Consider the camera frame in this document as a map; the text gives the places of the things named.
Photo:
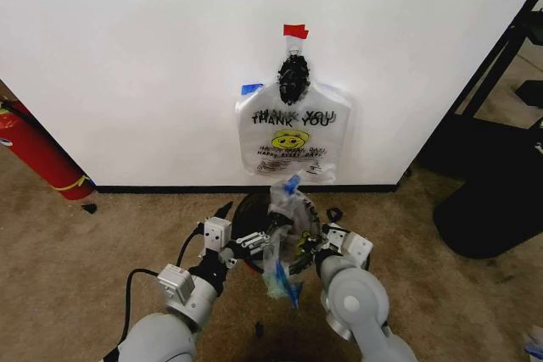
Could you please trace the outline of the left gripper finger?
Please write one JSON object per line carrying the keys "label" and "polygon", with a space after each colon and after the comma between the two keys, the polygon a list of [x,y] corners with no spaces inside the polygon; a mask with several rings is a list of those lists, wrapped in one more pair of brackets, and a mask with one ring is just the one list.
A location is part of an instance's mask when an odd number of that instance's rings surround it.
{"label": "left gripper finger", "polygon": [[292,217],[278,212],[237,211],[232,219],[232,239],[244,256],[281,253],[293,225]]}
{"label": "left gripper finger", "polygon": [[233,201],[230,201],[220,207],[215,214],[211,217],[211,222],[217,226],[228,226],[231,222],[227,219],[227,215],[233,206]]}

